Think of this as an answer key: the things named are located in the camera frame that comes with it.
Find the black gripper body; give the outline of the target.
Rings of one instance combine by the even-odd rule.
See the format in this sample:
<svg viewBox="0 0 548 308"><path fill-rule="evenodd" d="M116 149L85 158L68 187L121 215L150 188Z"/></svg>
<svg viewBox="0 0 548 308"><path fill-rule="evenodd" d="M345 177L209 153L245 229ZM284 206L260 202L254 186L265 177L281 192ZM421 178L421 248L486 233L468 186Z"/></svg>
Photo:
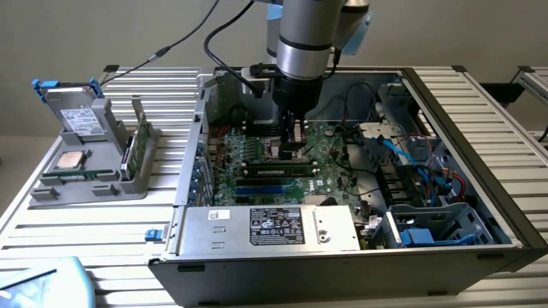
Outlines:
<svg viewBox="0 0 548 308"><path fill-rule="evenodd" d="M290 112L296 119L304 120L305 114L317 106L322 77L298 80L280 77L273 80L272 99L280 111Z"/></svg>

